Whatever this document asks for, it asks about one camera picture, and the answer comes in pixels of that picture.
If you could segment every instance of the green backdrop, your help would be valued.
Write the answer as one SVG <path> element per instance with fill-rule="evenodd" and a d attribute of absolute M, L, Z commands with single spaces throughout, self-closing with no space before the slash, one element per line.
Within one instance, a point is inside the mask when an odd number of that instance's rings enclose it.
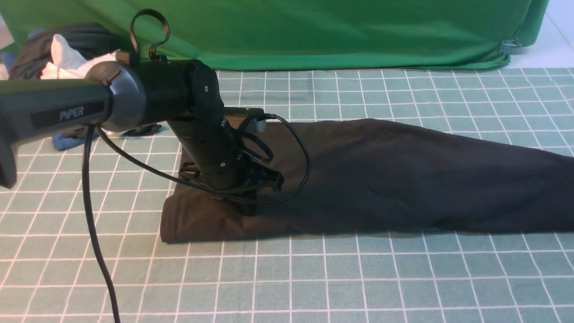
<path fill-rule="evenodd" d="M 219 70 L 422 67 L 508 64 L 504 40 L 532 45 L 548 0 L 4 0 L 18 47 L 28 33 L 100 22 L 126 40 L 135 13 L 156 9 L 172 37 L 162 53 L 197 58 Z M 142 47 L 163 38 L 140 18 Z"/>

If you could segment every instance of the white cloth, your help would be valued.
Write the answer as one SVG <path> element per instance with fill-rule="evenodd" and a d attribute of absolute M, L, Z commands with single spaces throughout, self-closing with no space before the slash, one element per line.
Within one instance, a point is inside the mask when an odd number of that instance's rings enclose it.
<path fill-rule="evenodd" d="M 83 79 L 94 65 L 115 60 L 115 52 L 87 60 L 80 52 L 71 48 L 68 41 L 60 34 L 55 34 L 52 38 L 51 54 L 54 63 L 48 62 L 42 70 L 40 79 Z M 121 135 L 121 133 L 104 131 L 109 136 Z"/>

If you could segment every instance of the gray cloth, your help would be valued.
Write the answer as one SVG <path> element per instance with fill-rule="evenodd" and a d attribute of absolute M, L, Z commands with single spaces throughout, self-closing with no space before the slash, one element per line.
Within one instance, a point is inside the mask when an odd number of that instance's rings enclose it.
<path fill-rule="evenodd" d="M 91 60 L 116 50 L 117 40 L 106 28 L 96 22 L 70 24 L 41 32 L 22 46 L 10 70 L 9 79 L 39 79 L 48 62 L 52 62 L 52 38 L 62 35 L 71 48 Z"/>

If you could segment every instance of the grid mat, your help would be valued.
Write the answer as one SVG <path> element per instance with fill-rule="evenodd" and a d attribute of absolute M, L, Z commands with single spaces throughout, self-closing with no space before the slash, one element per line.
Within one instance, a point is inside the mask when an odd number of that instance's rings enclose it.
<path fill-rule="evenodd" d="M 291 121 L 381 118 L 572 156 L 573 69 L 220 72 L 228 105 Z M 116 139 L 175 174 L 166 130 Z M 572 323 L 574 234 L 395 234 L 165 245 L 174 185 L 98 140 L 97 228 L 123 322 Z M 0 322 L 111 322 L 89 244 L 81 148 L 20 150 L 0 191 Z"/>

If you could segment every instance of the pile of clothes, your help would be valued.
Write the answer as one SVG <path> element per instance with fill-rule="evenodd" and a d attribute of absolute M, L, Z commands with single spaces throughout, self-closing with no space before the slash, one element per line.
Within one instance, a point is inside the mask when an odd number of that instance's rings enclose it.
<path fill-rule="evenodd" d="M 18 56 L 0 53 L 9 80 L 83 79 L 92 66 L 115 60 L 117 38 L 95 22 L 72 24 L 31 33 Z M 120 136 L 150 136 L 161 125 L 132 129 Z M 86 130 L 76 129 L 52 137 L 54 149 L 64 151 L 82 145 Z"/>

